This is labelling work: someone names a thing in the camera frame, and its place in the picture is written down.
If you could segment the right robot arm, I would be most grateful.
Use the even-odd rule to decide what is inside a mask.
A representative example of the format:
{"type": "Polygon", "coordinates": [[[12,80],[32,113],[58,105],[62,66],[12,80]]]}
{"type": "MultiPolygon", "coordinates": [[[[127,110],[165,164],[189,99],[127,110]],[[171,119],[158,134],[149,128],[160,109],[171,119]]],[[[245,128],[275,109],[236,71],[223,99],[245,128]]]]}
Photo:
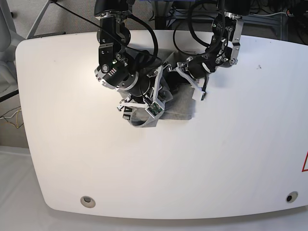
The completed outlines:
{"type": "Polygon", "coordinates": [[[132,14],[132,0],[98,0],[94,15],[99,19],[99,66],[95,70],[98,82],[117,91],[122,100],[117,107],[123,118],[137,128],[157,125],[172,96],[163,79],[163,62],[158,57],[158,41],[154,31],[132,14]],[[143,25],[151,35],[154,50],[129,48],[131,33],[126,19],[143,25]]]}

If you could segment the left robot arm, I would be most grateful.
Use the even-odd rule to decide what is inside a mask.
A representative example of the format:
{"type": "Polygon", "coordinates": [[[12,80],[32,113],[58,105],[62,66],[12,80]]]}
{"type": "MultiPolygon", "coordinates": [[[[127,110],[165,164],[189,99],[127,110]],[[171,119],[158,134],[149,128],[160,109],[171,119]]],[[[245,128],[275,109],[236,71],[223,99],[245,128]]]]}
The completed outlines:
{"type": "Polygon", "coordinates": [[[227,68],[237,64],[244,25],[243,16],[248,16],[249,12],[250,1],[248,0],[201,0],[194,3],[187,11],[187,25],[192,38],[205,47],[203,53],[189,54],[180,50],[175,39],[177,30],[174,30],[174,46],[179,53],[187,56],[187,60],[177,63],[172,71],[177,72],[190,83],[194,89],[192,96],[194,100],[204,100],[209,75],[219,66],[227,68]],[[209,43],[201,40],[193,28],[193,11],[205,3],[217,5],[217,16],[212,22],[213,36],[209,43]]]}

